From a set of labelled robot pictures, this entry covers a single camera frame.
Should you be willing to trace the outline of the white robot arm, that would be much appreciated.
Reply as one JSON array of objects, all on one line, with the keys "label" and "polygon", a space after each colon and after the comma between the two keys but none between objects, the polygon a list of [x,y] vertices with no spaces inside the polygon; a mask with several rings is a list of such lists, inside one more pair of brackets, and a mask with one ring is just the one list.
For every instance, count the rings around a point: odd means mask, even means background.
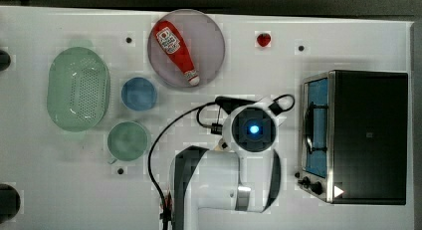
[{"label": "white robot arm", "polygon": [[218,97],[215,103],[227,114],[217,131],[219,144],[213,149],[191,145],[172,161],[172,230],[197,230],[202,208],[262,213],[279,194],[276,145],[287,109],[270,98]]}]

